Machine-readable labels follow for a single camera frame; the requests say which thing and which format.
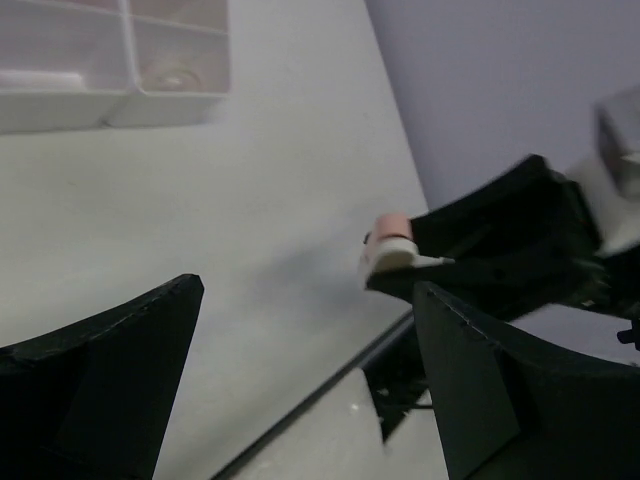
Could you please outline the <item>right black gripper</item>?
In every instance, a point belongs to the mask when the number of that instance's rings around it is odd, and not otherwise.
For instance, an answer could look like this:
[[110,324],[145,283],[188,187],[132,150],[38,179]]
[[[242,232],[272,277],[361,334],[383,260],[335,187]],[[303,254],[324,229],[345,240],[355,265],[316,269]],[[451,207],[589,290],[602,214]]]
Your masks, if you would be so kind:
[[[542,229],[546,238],[523,249]],[[626,320],[639,318],[639,249],[604,254],[581,187],[529,155],[468,195],[411,220],[419,252],[449,257],[432,265],[371,274],[367,290],[407,302],[432,283],[499,320],[547,304]]]

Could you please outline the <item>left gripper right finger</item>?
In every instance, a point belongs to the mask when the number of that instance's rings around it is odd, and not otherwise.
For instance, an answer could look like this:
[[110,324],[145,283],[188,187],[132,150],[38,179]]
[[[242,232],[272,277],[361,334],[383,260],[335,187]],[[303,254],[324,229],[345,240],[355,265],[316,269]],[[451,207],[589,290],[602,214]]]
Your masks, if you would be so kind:
[[452,479],[635,479],[639,370],[498,321],[441,288],[413,295]]

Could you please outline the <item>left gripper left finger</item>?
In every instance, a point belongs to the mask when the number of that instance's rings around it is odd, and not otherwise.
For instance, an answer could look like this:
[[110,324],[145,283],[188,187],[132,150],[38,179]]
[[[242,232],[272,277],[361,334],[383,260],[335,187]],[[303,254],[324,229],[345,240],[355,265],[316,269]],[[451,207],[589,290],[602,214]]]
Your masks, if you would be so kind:
[[152,478],[203,295],[183,274],[2,347],[2,478]]

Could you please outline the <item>pink stapler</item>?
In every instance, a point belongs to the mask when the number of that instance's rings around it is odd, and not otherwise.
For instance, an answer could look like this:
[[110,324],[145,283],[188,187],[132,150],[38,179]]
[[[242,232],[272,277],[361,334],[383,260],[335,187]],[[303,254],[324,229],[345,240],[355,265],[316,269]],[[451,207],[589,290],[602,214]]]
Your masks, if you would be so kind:
[[414,241],[410,219],[402,213],[388,213],[376,219],[365,237],[358,279],[365,287],[375,274],[446,263],[453,263],[453,260],[421,255]]

